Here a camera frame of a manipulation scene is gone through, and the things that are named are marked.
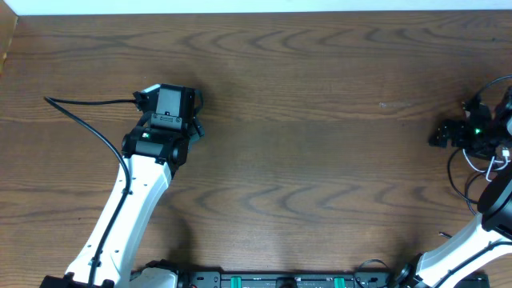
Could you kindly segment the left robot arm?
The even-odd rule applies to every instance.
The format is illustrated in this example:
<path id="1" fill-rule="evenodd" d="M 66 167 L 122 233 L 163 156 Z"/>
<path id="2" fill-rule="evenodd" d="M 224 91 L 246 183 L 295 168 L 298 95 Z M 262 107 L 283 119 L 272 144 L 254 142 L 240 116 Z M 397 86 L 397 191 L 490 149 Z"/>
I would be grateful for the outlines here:
<path id="1" fill-rule="evenodd" d="M 142 112 L 115 150 L 116 183 L 93 232 L 61 278 L 46 276 L 43 287 L 176 287 L 178 275 L 159 264 L 134 272 L 134 260 L 150 217 L 190 145 L 204 135 L 198 113 L 200 90 L 155 84 L 134 92 Z"/>

